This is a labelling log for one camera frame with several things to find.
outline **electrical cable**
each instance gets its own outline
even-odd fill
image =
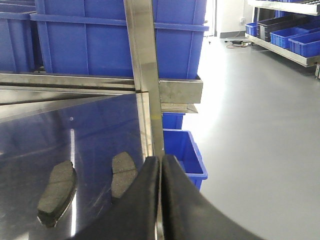
[[[237,48],[246,48],[249,46],[249,43],[248,42],[244,42],[242,44],[229,44],[226,46],[227,49],[237,49]]]

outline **brake pad friction material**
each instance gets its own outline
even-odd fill
[[[73,199],[76,182],[76,171],[70,161],[54,166],[37,207],[42,224],[48,228],[57,224]]]
[[[122,152],[112,159],[112,202],[116,202],[130,187],[138,175],[137,168],[131,156]]]

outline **reflective metal surface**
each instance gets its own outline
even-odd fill
[[[151,0],[124,0],[136,91],[149,93],[154,154],[165,154],[159,74]]]
[[[199,104],[204,83],[199,80],[162,79],[160,95],[162,103]]]
[[[149,93],[136,94],[137,110],[140,124],[141,147],[143,160],[154,155],[150,119]]]
[[[115,155],[143,164],[135,94],[0,106],[0,115],[2,240],[67,239],[110,207]],[[66,160],[77,192],[56,227],[46,228],[38,201],[53,166]]]
[[[297,14],[307,14],[317,16],[320,14],[320,5],[312,0],[296,2],[279,2],[279,1],[261,1],[261,0],[248,0],[248,4],[263,9],[281,10]]]
[[[186,113],[197,114],[198,110],[194,104],[179,104],[179,103],[162,103],[161,109],[164,113]]]
[[[163,103],[200,103],[202,89],[200,79],[160,79],[159,83]],[[126,78],[0,73],[0,104],[75,99],[93,94],[122,95],[135,91],[134,80]]]
[[[255,43],[255,44],[257,44],[257,45],[259,45],[261,47],[264,47],[264,48],[266,48],[266,49],[268,49],[268,50],[270,50],[272,52],[275,52],[275,53],[277,53],[277,54],[279,54],[279,55],[281,55],[281,56],[283,56],[283,57],[285,57],[287,59],[290,59],[291,61],[294,61],[297,64],[300,64],[300,65],[302,65],[304,67],[314,66],[314,65],[316,65],[317,63],[320,62],[320,56],[304,57],[304,56],[298,55],[298,54],[296,54],[296,53],[294,53],[292,51],[284,49],[282,47],[279,47],[279,46],[276,46],[274,44],[271,44],[270,42],[266,42],[264,40],[261,40],[260,38],[257,38],[255,36],[251,36],[249,34],[245,34],[245,37],[249,41],[251,41],[251,42],[253,42],[253,43]]]

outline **white wall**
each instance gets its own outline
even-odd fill
[[[245,24],[240,19],[245,18],[245,23],[252,22],[253,8],[247,0],[217,0],[217,33],[245,31]]]

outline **metal rack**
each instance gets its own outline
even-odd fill
[[[292,51],[289,51],[288,49],[284,49],[282,47],[279,47],[277,45],[274,45],[270,42],[264,41],[260,38],[257,38],[255,36],[251,36],[249,34],[245,34],[245,37],[252,43],[255,43],[261,47],[264,47],[265,49],[268,49],[276,54],[279,54],[287,59],[290,59],[297,64],[300,64],[304,67],[311,67],[314,65],[317,65],[317,63],[320,63],[320,56],[313,56],[313,57],[304,57],[301,55],[298,55]]]
[[[304,0],[300,2],[279,2],[279,1],[264,1],[264,0],[247,0],[250,6],[253,6],[258,9],[268,9],[268,10],[280,10],[297,14],[306,14],[312,16],[320,15],[320,0]],[[281,48],[270,42],[266,42],[257,37],[246,34],[246,38],[262,46],[274,53],[277,53],[287,59],[290,59],[304,67],[311,67],[317,65],[317,70],[315,76],[319,78],[320,74],[320,55],[313,57],[303,57],[301,55],[295,54],[288,49]]]
[[[320,15],[319,3],[320,1],[318,0],[308,0],[300,2],[248,0],[248,4],[256,8],[281,10],[291,13],[307,14],[313,16]]]

